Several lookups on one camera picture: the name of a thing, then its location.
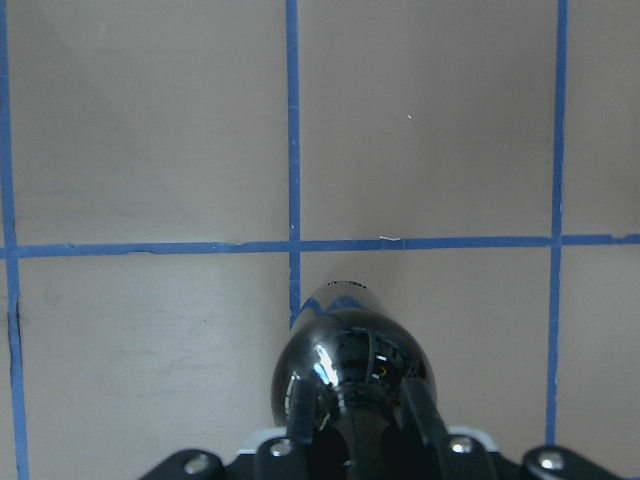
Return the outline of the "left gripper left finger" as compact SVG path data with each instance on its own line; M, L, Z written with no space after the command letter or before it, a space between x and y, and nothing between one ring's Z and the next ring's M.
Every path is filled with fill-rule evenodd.
M319 479L314 447L316 386L311 380L298 381L289 397L285 433L264 441L258 448L256 479Z

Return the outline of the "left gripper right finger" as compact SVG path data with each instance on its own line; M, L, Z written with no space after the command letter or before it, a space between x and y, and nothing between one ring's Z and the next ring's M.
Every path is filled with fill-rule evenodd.
M416 479L492 479L484 446L465 433L451 434L420 378L402 381L402 431Z

